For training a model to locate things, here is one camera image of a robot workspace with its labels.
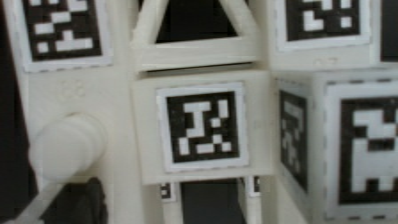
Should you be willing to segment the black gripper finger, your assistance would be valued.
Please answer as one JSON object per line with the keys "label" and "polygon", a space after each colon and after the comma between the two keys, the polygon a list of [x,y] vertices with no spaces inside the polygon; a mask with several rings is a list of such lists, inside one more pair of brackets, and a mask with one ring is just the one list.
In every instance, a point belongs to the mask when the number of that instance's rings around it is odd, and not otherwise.
{"label": "black gripper finger", "polygon": [[109,224],[105,192],[98,178],[63,187],[40,220],[43,224]]}

